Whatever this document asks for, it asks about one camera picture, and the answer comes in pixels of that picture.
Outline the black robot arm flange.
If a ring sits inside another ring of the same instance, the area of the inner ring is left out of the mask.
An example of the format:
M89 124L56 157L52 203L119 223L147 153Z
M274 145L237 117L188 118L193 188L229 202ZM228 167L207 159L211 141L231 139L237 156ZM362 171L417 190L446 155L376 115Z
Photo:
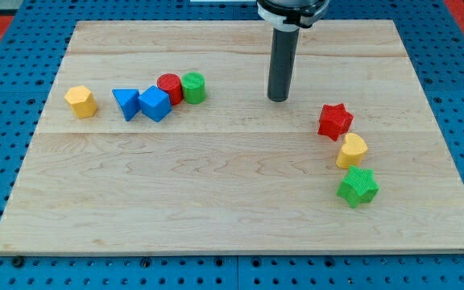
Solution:
M310 28L326 14L330 0L257 0L259 16L276 30Z

